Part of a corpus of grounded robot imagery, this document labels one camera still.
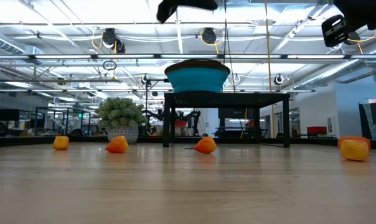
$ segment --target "table surface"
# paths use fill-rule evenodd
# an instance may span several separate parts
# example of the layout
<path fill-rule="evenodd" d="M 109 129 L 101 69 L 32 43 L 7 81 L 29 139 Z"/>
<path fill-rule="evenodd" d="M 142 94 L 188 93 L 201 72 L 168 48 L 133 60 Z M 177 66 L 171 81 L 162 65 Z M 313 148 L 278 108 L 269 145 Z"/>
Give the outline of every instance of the table surface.
<path fill-rule="evenodd" d="M 0 224 L 376 224 L 376 151 L 349 162 L 316 145 L 106 145 L 0 148 Z"/>
<path fill-rule="evenodd" d="M 165 93 L 176 108 L 263 108 L 290 98 L 288 93 Z"/>

